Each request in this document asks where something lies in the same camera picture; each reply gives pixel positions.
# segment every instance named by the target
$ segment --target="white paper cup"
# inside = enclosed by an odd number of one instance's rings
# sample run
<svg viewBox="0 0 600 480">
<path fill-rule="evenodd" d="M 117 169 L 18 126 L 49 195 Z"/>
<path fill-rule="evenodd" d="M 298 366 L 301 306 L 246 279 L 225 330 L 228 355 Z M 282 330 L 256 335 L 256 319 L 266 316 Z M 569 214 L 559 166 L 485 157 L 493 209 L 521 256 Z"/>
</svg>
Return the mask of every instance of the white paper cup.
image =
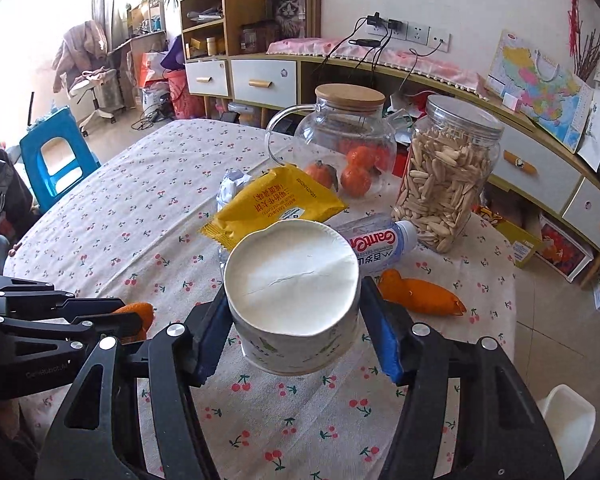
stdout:
<svg viewBox="0 0 600 480">
<path fill-rule="evenodd" d="M 224 290 L 242 353 L 266 372 L 315 372 L 355 338 L 358 260 L 324 224 L 283 220 L 244 237 L 227 261 Z"/>
</svg>

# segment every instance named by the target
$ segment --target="white drawer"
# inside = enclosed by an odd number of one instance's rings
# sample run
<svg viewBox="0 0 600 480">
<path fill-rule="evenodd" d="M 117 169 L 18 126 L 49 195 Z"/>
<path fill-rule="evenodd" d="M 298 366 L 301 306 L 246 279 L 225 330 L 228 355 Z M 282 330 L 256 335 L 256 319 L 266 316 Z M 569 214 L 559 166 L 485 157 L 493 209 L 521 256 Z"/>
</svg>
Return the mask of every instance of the white drawer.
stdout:
<svg viewBox="0 0 600 480">
<path fill-rule="evenodd" d="M 505 156 L 510 159 L 519 158 L 531 164 L 536 170 L 535 173 L 525 172 L 515 164 L 507 162 Z M 557 213 L 562 211 L 580 179 L 580 172 L 568 162 L 508 124 L 504 126 L 500 141 L 500 158 L 493 174 Z"/>
<path fill-rule="evenodd" d="M 226 64 L 224 60 L 185 63 L 189 92 L 229 97 Z"/>
<path fill-rule="evenodd" d="M 234 59 L 234 99 L 287 108 L 296 104 L 296 62 L 277 59 Z"/>
<path fill-rule="evenodd" d="M 562 217 L 600 249 L 600 190 L 586 178 Z"/>
</svg>

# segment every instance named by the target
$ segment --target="screw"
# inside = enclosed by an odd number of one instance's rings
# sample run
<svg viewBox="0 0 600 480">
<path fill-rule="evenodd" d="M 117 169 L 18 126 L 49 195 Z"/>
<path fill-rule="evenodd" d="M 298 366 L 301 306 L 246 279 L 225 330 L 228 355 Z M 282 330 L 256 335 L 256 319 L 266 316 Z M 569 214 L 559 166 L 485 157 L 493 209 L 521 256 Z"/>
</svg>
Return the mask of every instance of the screw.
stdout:
<svg viewBox="0 0 600 480">
<path fill-rule="evenodd" d="M 167 328 L 167 335 L 171 337 L 177 337 L 184 333 L 184 325 L 176 323 Z"/>
<path fill-rule="evenodd" d="M 101 339 L 98 344 L 103 350 L 111 350 L 116 345 L 116 338 L 109 335 Z"/>
<path fill-rule="evenodd" d="M 419 335 L 419 336 L 426 336 L 431 333 L 431 329 L 424 323 L 416 323 L 415 325 L 413 325 L 411 327 L 411 331 L 415 335 Z"/>
<path fill-rule="evenodd" d="M 485 350 L 495 350 L 497 347 L 498 343 L 493 337 L 485 337 L 482 340 L 482 348 Z"/>
</svg>

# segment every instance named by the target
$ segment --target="cherry pattern tablecloth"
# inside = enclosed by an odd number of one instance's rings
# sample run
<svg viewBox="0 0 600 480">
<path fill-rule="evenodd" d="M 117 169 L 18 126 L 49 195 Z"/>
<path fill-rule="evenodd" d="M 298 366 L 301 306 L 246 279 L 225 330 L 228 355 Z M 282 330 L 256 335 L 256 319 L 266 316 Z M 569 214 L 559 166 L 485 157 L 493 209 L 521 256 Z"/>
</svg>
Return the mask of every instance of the cherry pattern tablecloth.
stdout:
<svg viewBox="0 0 600 480">
<path fill-rule="evenodd" d="M 273 151 L 291 155 L 292 137 L 274 134 Z M 216 211 L 227 168 L 258 176 L 271 167 L 264 131 L 216 121 L 175 121 L 104 164 L 46 213 L 10 258 L 7 276 L 53 282 L 78 297 L 149 301 L 149 336 L 184 320 L 222 284 L 218 245 L 198 233 Z M 381 210 L 395 192 L 351 205 L 337 226 Z M 414 316 L 448 338 L 496 338 L 513 357 L 516 306 L 510 246 L 472 216 L 448 254 L 419 246 L 397 268 L 457 294 L 462 317 Z M 21 399 L 42 442 L 67 387 Z M 277 377 L 251 367 L 232 330 L 218 371 L 193 389 L 203 431 L 222 478 L 376 478 L 390 446 L 407 388 L 379 368 L 360 318 L 352 348 L 320 372 Z M 152 428 L 151 391 L 141 380 L 138 401 L 146 461 L 162 476 Z M 459 383 L 450 381 L 437 474 L 449 470 L 458 421 Z"/>
</svg>

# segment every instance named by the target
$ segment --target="rolling stool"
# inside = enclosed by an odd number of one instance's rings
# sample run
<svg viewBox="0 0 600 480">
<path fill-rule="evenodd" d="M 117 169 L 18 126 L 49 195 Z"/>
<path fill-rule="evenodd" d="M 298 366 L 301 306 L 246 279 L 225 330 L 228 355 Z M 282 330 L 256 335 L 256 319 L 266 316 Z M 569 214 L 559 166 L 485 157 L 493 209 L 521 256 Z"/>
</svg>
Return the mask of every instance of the rolling stool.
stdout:
<svg viewBox="0 0 600 480">
<path fill-rule="evenodd" d="M 115 76 L 116 76 L 115 70 L 108 70 L 106 73 L 106 78 L 108 78 L 108 79 L 110 79 L 111 77 L 115 78 Z M 86 128 L 87 128 L 87 125 L 91 122 L 91 120 L 94 117 L 102 117 L 103 119 L 108 119 L 112 124 L 116 122 L 116 118 L 114 117 L 114 115 L 111 112 L 107 112 L 107 111 L 103 110 L 102 108 L 100 108 L 100 103 L 98 102 L 98 98 L 96 96 L 95 88 L 96 88 L 96 86 L 101 85 L 103 82 L 104 82 L 104 80 L 99 80 L 99 79 L 85 79 L 84 81 L 80 81 L 79 83 L 76 83 L 69 90 L 70 97 L 77 97 L 79 94 L 82 94 L 80 96 L 80 98 L 78 99 L 78 103 L 80 101 L 82 101 L 82 98 L 87 94 L 87 92 L 89 90 L 93 94 L 93 112 L 91 112 L 89 117 L 87 117 L 85 120 L 83 120 L 79 125 L 80 131 L 81 131 L 83 137 L 89 136 Z"/>
<path fill-rule="evenodd" d="M 57 173 L 50 175 L 42 156 L 42 147 L 51 139 L 56 138 L 66 140 L 74 152 L 75 159 Z M 89 151 L 89 147 L 75 123 L 74 116 L 67 106 L 60 108 L 45 121 L 33 127 L 20 140 L 20 148 L 31 189 L 35 193 L 43 213 L 100 167 L 96 156 Z M 59 180 L 77 169 L 80 169 L 82 174 L 68 186 L 58 189 Z"/>
</svg>

